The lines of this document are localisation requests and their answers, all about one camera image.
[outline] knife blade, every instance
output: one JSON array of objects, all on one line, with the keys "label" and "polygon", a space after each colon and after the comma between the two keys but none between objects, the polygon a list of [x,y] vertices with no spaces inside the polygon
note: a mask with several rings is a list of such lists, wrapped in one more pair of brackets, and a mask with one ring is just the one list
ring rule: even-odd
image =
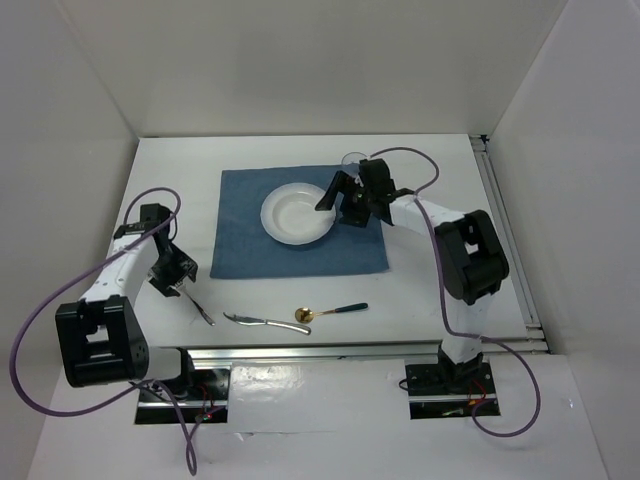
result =
[{"label": "knife blade", "polygon": [[311,329],[306,325],[298,325],[296,323],[289,323],[289,322],[279,322],[277,320],[267,320],[264,318],[243,317],[240,315],[236,315],[235,313],[229,314],[226,312],[222,312],[222,314],[232,322],[235,322],[239,325],[245,325],[250,327],[254,325],[269,325],[272,327],[281,327],[281,328],[286,328],[288,330],[293,330],[294,332],[302,333],[303,335],[311,334]]}]

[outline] silver knife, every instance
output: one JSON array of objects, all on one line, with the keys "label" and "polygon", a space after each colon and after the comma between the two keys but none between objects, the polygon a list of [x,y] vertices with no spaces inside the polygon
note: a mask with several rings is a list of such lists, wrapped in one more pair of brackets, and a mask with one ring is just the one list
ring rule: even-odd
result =
[{"label": "silver knife", "polygon": [[266,320],[264,318],[241,317],[236,314],[228,314],[225,312],[222,312],[222,314],[225,317],[227,317],[229,320],[236,322],[240,325],[248,325],[248,326],[271,325],[272,327],[288,328],[289,330],[302,333],[303,335],[309,335],[311,333],[311,329],[306,325],[298,325],[296,323],[289,323],[289,322],[278,322],[276,320]]}]

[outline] spoon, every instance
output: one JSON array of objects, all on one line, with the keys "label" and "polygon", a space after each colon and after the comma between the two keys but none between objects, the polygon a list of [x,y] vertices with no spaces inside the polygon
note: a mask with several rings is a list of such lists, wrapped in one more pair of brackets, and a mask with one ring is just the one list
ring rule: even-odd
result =
[{"label": "spoon", "polygon": [[309,323],[320,315],[330,315],[332,313],[345,313],[345,312],[358,312],[360,310],[366,310],[369,308],[368,303],[354,303],[353,305],[347,305],[346,307],[334,308],[333,310],[327,310],[325,312],[312,312],[309,308],[299,308],[296,310],[296,320],[300,323]]}]

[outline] blue cloth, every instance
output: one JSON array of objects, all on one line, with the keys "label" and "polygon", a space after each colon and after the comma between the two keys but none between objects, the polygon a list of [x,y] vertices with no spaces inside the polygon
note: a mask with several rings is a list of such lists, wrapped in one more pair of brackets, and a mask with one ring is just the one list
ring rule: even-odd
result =
[{"label": "blue cloth", "polygon": [[[336,224],[316,242],[284,245],[262,228],[260,209],[267,195],[293,182],[326,189],[335,165],[225,170],[220,186],[212,278],[282,278],[360,275],[389,269],[380,221],[367,228]],[[342,196],[338,196],[336,209]]]}]

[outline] purple cable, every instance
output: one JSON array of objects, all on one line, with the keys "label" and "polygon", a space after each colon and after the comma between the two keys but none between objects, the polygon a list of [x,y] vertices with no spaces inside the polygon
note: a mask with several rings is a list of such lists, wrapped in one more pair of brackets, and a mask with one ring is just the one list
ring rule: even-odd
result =
[{"label": "purple cable", "polygon": [[516,357],[520,361],[520,363],[522,363],[522,365],[524,366],[525,370],[529,374],[529,377],[531,378],[531,383],[533,384],[533,389],[535,390],[536,408],[535,408],[535,411],[533,413],[533,416],[531,417],[531,420],[529,420],[529,422],[524,427],[519,428],[518,430],[515,430],[513,432],[506,432],[506,433],[495,432],[493,430],[489,430],[487,427],[485,427],[484,425],[482,425],[478,421],[478,418],[477,418],[478,408],[482,407],[482,405],[485,405],[485,404],[491,402],[491,400],[485,400],[484,402],[476,403],[476,405],[471,410],[471,418],[472,418],[473,422],[476,424],[476,426],[480,430],[482,430],[484,433],[486,433],[488,435],[491,435],[493,437],[511,438],[511,437],[517,437],[518,435],[522,435],[524,432],[529,430],[536,423],[536,421],[538,420],[538,416],[540,415],[540,407],[541,407],[541,403],[542,403],[542,398],[541,398],[541,395],[540,395],[540,386],[538,385],[538,380],[536,379],[536,376],[534,375],[533,370],[531,370],[531,367],[529,366],[527,361],[524,359],[524,357],[522,355],[520,355],[518,352],[516,352],[513,348],[511,348],[508,345],[506,345],[503,342],[501,342],[500,340],[497,340],[497,339],[491,338],[491,337],[485,337],[484,335],[474,335],[472,333],[455,332],[451,328],[451,325],[449,324],[449,317],[447,315],[447,306],[446,306],[446,299],[445,299],[445,286],[444,286],[444,275],[443,275],[443,271],[442,271],[442,262],[440,260],[440,253],[438,251],[438,244],[436,242],[436,234],[435,234],[435,231],[434,231],[434,228],[433,228],[433,224],[431,223],[431,219],[429,218],[429,215],[427,214],[427,211],[424,209],[424,207],[420,203],[419,197],[418,197],[418,195],[419,195],[419,193],[421,191],[423,191],[427,187],[430,187],[431,185],[433,185],[436,182],[436,180],[438,180],[438,177],[440,176],[440,169],[438,168],[438,164],[429,155],[427,155],[424,152],[421,152],[420,150],[416,150],[415,148],[410,148],[410,147],[385,148],[384,150],[380,150],[379,152],[374,153],[369,158],[377,157],[378,155],[382,155],[383,153],[394,152],[394,151],[413,152],[413,153],[415,153],[417,155],[420,155],[421,157],[425,158],[436,169],[436,173],[435,173],[434,177],[428,183],[422,185],[421,187],[419,187],[415,191],[414,196],[413,196],[413,200],[414,200],[415,204],[418,206],[418,209],[420,210],[420,213],[422,214],[422,217],[424,218],[424,221],[427,224],[427,229],[429,230],[429,236],[431,237],[431,244],[433,245],[433,253],[434,253],[435,257],[436,257],[436,269],[438,271],[438,290],[439,290],[439,294],[440,294],[440,308],[442,310],[442,322],[444,323],[445,330],[447,331],[447,333],[449,335],[452,335],[454,337],[480,339],[480,340],[482,340],[484,342],[493,343],[493,344],[498,345],[499,347],[503,348],[507,352],[513,354],[513,356]]},{"label": "purple cable", "polygon": [[187,446],[186,446],[187,466],[189,467],[189,472],[191,473],[191,475],[195,476],[195,474],[196,474],[196,472],[198,470],[198,463],[197,463],[197,460],[196,460],[195,449],[193,447],[193,443],[192,443],[191,440],[192,440],[193,433],[195,432],[195,430],[198,427],[198,425],[196,424],[196,426],[194,426],[194,428],[192,429],[191,433],[189,433],[189,431],[187,429],[186,422],[184,421],[184,417],[182,415],[182,411],[180,410],[180,407],[178,406],[178,402],[177,402],[176,398],[174,397],[173,393],[171,393],[171,391],[163,383],[155,381],[155,380],[144,380],[142,382],[137,383],[136,385],[134,385],[132,387],[127,388],[126,390],[123,390],[122,392],[118,393],[117,395],[114,395],[113,397],[111,397],[111,398],[109,398],[109,399],[105,400],[104,402],[101,402],[101,403],[99,403],[97,405],[94,405],[94,406],[88,407],[88,408],[84,408],[82,410],[73,410],[73,411],[65,412],[65,411],[60,411],[60,410],[51,410],[50,408],[47,408],[47,407],[37,403],[35,400],[33,400],[27,394],[27,392],[22,387],[22,384],[20,383],[20,379],[18,378],[17,359],[18,359],[18,351],[20,349],[20,344],[22,343],[22,340],[24,339],[24,336],[27,333],[27,330],[29,329],[31,324],[34,322],[34,320],[38,317],[38,315],[40,315],[42,310],[44,310],[53,300],[55,300],[57,297],[59,297],[64,292],[69,290],[71,287],[77,285],[78,283],[80,283],[84,279],[88,278],[93,273],[103,269],[104,267],[106,267],[107,265],[112,263],[113,261],[117,260],[118,258],[123,256],[124,254],[126,254],[129,250],[131,250],[132,248],[137,247],[142,242],[144,242],[146,239],[148,239],[149,237],[153,236],[156,232],[159,232],[160,230],[165,228],[167,225],[169,225],[169,223],[171,223],[171,221],[175,220],[175,218],[178,215],[178,212],[180,211],[180,208],[182,206],[182,200],[180,198],[180,195],[178,195],[178,192],[176,192],[175,190],[173,190],[171,188],[168,188],[168,187],[150,188],[149,190],[146,190],[146,191],[142,192],[141,194],[139,194],[138,196],[136,196],[131,201],[129,206],[127,207],[127,210],[125,212],[125,219],[128,219],[129,214],[131,213],[131,209],[138,202],[138,200],[140,200],[142,197],[144,197],[144,196],[146,196],[146,195],[148,195],[150,193],[153,193],[153,192],[169,192],[175,197],[175,199],[176,199],[176,208],[173,211],[173,213],[169,216],[169,218],[167,220],[162,222],[160,225],[158,225],[154,229],[152,229],[152,230],[146,232],[145,234],[143,234],[140,238],[138,238],[137,240],[135,240],[134,242],[129,244],[126,248],[120,250],[119,252],[114,253],[113,255],[108,257],[106,260],[103,260],[102,262],[100,262],[95,267],[92,267],[89,270],[87,270],[86,272],[81,273],[76,278],[74,278],[73,280],[70,280],[68,283],[64,284],[63,286],[61,286],[60,288],[55,290],[47,298],[45,298],[29,314],[29,316],[27,317],[25,322],[22,324],[22,326],[18,330],[18,333],[16,334],[16,338],[14,339],[13,345],[11,346],[11,354],[9,356],[9,376],[11,377],[11,383],[12,383],[13,388],[15,389],[16,393],[18,394],[20,399],[24,403],[26,403],[29,407],[31,407],[36,412],[42,413],[44,415],[49,415],[51,417],[62,417],[62,418],[78,417],[78,416],[81,416],[81,415],[86,415],[88,413],[93,413],[93,412],[95,412],[97,410],[100,410],[100,409],[102,409],[102,408],[104,408],[104,407],[106,407],[108,405],[111,405],[112,403],[120,400],[122,397],[124,397],[125,395],[128,395],[129,393],[133,392],[134,390],[145,388],[147,385],[155,383],[156,385],[158,385],[160,388],[162,388],[167,393],[167,395],[171,399],[171,403],[173,404],[173,408],[176,410],[176,414],[178,416],[178,421],[180,422],[180,426],[182,427],[182,433],[184,434],[185,440],[187,442]]}]

